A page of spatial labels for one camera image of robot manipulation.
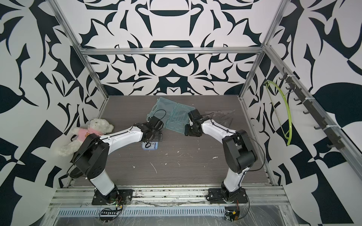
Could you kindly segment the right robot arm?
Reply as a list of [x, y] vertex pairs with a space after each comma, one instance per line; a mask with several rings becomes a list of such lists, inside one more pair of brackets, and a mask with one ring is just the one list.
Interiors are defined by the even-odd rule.
[[223, 146], [226, 163], [229, 167], [222, 183], [224, 197], [236, 195], [241, 189], [241, 182], [247, 171], [258, 160], [252, 139], [244, 130], [236, 131], [226, 128], [216, 121], [201, 115], [197, 109], [188, 113], [189, 124], [185, 125], [185, 135], [200, 137], [209, 135]]

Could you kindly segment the clear triangle ruler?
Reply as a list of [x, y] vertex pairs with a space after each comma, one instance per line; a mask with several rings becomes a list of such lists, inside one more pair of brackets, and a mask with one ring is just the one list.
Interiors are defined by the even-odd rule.
[[230, 128], [231, 127], [231, 123], [233, 121], [232, 117], [229, 118], [217, 118], [215, 119], [215, 122], [220, 124], [221, 126], [225, 127], [225, 128]]
[[230, 118], [233, 118], [235, 115], [235, 110], [212, 110], [212, 111], [205, 111], [204, 115], [207, 117], [210, 117], [214, 120], [228, 120]]

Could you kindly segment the blue geometry set case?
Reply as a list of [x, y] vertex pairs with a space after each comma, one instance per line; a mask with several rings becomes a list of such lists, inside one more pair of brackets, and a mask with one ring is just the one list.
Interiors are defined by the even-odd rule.
[[151, 150], [157, 150], [158, 149], [158, 142], [142, 142], [141, 147], [143, 150], [151, 151]]

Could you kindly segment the teal ruler set case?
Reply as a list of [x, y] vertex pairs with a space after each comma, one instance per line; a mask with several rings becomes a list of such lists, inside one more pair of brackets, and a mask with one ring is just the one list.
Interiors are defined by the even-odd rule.
[[185, 125], [189, 124], [188, 113], [192, 110], [195, 110], [195, 107], [160, 97], [146, 116], [146, 120], [155, 116], [164, 123], [164, 128], [184, 134]]

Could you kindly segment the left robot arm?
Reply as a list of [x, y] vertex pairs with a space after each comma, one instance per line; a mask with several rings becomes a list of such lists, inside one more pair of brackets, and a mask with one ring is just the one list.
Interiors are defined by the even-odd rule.
[[95, 196], [113, 204], [119, 197], [119, 192], [105, 170], [108, 156], [129, 144], [150, 142], [163, 127], [161, 119], [153, 116], [147, 122], [136, 123], [110, 135], [90, 134], [73, 156], [75, 169], [70, 172], [70, 177], [85, 176], [95, 187]]

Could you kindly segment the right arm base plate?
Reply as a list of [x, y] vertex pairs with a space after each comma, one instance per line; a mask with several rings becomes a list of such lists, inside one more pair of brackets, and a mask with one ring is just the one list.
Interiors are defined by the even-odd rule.
[[244, 188], [239, 188], [234, 192], [229, 192], [226, 188], [210, 188], [206, 200], [211, 204], [223, 203], [248, 203], [248, 196]]

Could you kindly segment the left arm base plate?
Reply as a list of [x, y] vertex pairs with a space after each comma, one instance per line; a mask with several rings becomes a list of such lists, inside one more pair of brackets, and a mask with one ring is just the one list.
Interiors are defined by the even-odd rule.
[[124, 204], [133, 199], [132, 189], [117, 189], [114, 188], [108, 195], [103, 195], [98, 189], [95, 189], [93, 200], [91, 202], [94, 206], [100, 205], [116, 205]]

